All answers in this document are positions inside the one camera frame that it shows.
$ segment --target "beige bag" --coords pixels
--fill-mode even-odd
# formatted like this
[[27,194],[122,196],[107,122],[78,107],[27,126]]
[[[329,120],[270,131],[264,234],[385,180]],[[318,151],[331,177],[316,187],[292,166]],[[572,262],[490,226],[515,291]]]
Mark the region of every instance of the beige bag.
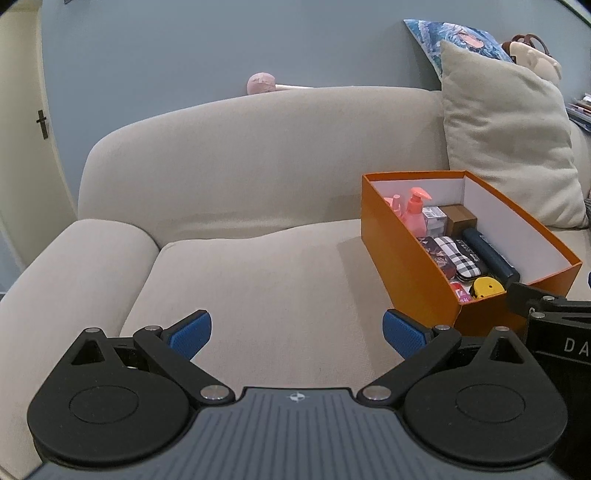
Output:
[[[543,52],[535,47],[532,39],[540,43],[544,49]],[[556,86],[560,83],[562,67],[552,58],[546,44],[537,35],[533,33],[516,35],[511,41],[506,41],[501,46],[517,65],[530,69],[538,77]]]

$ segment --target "beige sofa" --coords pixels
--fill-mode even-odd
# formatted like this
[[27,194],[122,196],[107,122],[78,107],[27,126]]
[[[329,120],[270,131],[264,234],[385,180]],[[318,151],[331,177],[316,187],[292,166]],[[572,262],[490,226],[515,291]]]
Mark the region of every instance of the beige sofa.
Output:
[[[39,458],[31,398],[85,327],[128,336],[197,309],[213,318],[194,362],[229,384],[357,390],[401,358],[391,306],[359,236],[361,175],[448,169],[437,92],[343,87],[270,93],[171,112],[101,140],[80,220],[0,303],[0,465]],[[573,125],[584,194],[587,137]],[[558,232],[585,261],[588,231]]]

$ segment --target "white door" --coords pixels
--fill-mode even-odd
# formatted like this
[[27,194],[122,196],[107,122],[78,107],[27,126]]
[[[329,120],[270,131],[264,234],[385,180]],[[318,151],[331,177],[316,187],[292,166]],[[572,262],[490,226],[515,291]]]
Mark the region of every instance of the white door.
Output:
[[43,109],[37,14],[0,17],[0,219],[25,265],[75,220],[51,139],[36,123]]

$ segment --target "decorative pillow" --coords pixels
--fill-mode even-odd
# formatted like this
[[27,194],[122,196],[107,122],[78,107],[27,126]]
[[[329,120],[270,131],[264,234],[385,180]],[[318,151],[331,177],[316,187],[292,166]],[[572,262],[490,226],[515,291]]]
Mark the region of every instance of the decorative pillow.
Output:
[[469,170],[547,226],[587,225],[560,91],[514,63],[441,42],[451,170]]
[[441,40],[447,40],[458,47],[479,53],[490,59],[513,63],[511,57],[488,32],[446,22],[428,22],[426,20],[405,20],[404,22],[423,48],[440,80]]

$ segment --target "orange shoebox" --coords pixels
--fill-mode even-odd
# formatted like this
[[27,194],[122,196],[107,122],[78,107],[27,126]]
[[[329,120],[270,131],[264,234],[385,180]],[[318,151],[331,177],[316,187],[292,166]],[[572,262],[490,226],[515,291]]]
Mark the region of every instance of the orange shoebox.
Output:
[[363,176],[361,237],[401,312],[427,327],[453,325],[464,335],[487,335],[496,325],[520,333],[525,319],[509,312],[506,293],[460,303],[449,281],[383,197],[424,188],[425,205],[463,204],[478,230],[521,274],[521,282],[566,295],[581,260],[515,202],[467,171],[370,173]]

